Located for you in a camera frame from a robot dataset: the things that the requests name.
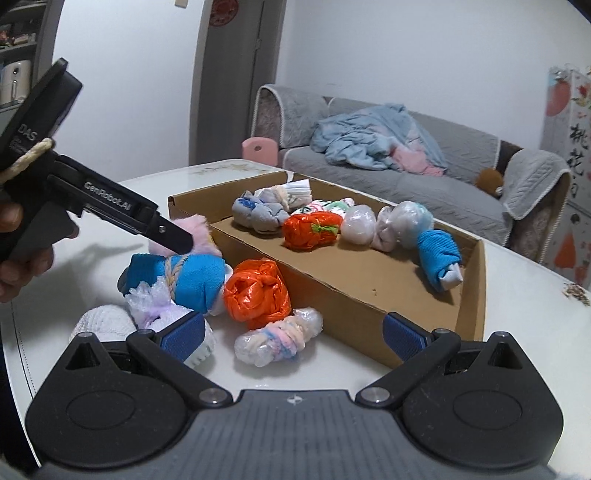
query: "white wall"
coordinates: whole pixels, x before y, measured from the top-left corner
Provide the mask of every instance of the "white wall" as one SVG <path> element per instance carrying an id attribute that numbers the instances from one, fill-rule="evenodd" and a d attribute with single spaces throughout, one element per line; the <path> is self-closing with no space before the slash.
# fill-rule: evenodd
<path id="1" fill-rule="evenodd" d="M 189 164 L 204 0 L 66 0 L 54 58 L 83 84 L 57 151 L 123 180 Z M 203 58 L 203 51 L 197 62 Z"/>
<path id="2" fill-rule="evenodd" d="M 548 68 L 591 64 L 567 0 L 287 0 L 277 83 L 539 147 Z"/>

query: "twisted rope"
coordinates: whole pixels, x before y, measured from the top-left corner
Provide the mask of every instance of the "twisted rope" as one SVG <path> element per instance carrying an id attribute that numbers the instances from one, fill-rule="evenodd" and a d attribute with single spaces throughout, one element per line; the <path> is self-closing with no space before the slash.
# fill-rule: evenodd
<path id="1" fill-rule="evenodd" d="M 188 258 L 188 255 L 183 255 L 174 268 L 172 257 L 167 257 L 166 261 L 164 262 L 164 276 L 166 278 L 166 285 L 168 285 L 168 291 L 170 292 L 170 299 L 172 301 L 174 301 L 178 277 L 181 274 L 183 265 Z"/>
<path id="2" fill-rule="evenodd" d="M 51 138 L 44 138 L 33 145 L 27 153 L 18 157 L 15 163 L 0 173 L 0 185 L 4 185 L 8 180 L 12 180 L 19 173 L 25 171 L 31 163 L 52 148 L 53 140 Z"/>

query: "pink cloth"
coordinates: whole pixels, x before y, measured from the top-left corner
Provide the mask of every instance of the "pink cloth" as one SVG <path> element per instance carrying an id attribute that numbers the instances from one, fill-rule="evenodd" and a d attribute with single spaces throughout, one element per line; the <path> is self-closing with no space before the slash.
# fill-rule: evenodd
<path id="1" fill-rule="evenodd" d="M 443 177 L 443 170 L 431 165 L 427 161 L 427 156 L 425 155 L 422 145 L 419 145 L 415 150 L 411 150 L 410 148 L 401 145 L 394 148 L 390 156 L 402 171 L 407 171 L 416 175 Z"/>

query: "hand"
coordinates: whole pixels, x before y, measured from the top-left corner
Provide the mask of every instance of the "hand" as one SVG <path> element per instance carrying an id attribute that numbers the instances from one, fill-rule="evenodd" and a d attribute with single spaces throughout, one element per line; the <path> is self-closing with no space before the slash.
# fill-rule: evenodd
<path id="1" fill-rule="evenodd" d="M 0 205 L 0 232 L 15 231 L 22 221 L 22 207 L 17 203 Z M 71 238 L 78 236 L 75 227 Z M 50 269 L 53 264 L 53 248 L 49 247 L 33 255 L 27 262 L 6 260 L 0 264 L 0 303 L 6 303 L 16 297 L 21 288 L 33 277 L 38 277 Z"/>

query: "doorway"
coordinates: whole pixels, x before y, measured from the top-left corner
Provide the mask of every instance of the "doorway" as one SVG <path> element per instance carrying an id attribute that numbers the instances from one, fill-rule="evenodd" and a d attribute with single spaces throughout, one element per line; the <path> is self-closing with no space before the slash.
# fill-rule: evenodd
<path id="1" fill-rule="evenodd" d="M 242 156 L 256 92 L 275 80 L 284 9 L 285 0 L 213 1 L 191 163 Z"/>

